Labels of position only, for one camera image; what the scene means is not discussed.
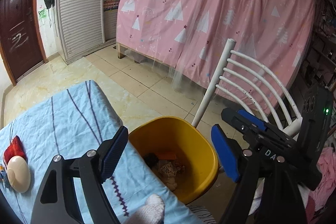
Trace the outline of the left hand white glove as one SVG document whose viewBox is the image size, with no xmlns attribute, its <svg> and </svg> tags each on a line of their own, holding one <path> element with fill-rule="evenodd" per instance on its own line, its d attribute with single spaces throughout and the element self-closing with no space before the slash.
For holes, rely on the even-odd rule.
<svg viewBox="0 0 336 224">
<path fill-rule="evenodd" d="M 164 223 L 165 203 L 163 199 L 152 194 L 145 204 L 138 208 L 124 223 L 129 224 L 160 224 Z"/>
</svg>

